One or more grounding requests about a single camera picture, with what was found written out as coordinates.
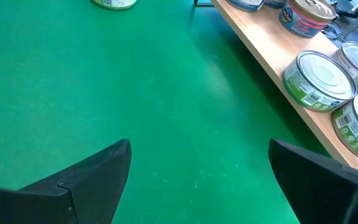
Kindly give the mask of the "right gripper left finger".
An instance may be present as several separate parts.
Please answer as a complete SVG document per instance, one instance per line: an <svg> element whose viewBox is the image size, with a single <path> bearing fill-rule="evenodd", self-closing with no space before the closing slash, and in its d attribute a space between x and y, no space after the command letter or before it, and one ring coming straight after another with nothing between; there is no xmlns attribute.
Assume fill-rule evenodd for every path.
<svg viewBox="0 0 358 224"><path fill-rule="evenodd" d="M121 139L19 190L0 188L0 224L111 224L131 158Z"/></svg>

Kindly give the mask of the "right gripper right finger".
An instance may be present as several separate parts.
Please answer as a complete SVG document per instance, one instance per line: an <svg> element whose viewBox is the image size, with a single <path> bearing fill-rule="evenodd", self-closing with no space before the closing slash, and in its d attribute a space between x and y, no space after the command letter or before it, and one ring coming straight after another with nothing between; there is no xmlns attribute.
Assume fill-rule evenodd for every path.
<svg viewBox="0 0 358 224"><path fill-rule="evenodd" d="M301 224L358 224L358 170L271 139L273 174Z"/></svg>

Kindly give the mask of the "black frame wooden shelf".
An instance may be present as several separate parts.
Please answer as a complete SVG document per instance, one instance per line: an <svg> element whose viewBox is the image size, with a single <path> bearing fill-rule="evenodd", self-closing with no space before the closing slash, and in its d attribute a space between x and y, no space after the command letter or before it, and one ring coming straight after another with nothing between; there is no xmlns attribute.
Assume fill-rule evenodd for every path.
<svg viewBox="0 0 358 224"><path fill-rule="evenodd" d="M246 12L226 0L190 1L194 7L214 6L331 157L358 169L358 157L337 137L331 115L307 110L299 105L285 90L282 81L284 69L298 53L315 50L330 55L337 47L323 34L317 34L311 39L293 35L279 23L277 9L263 7L256 12Z"/></svg>

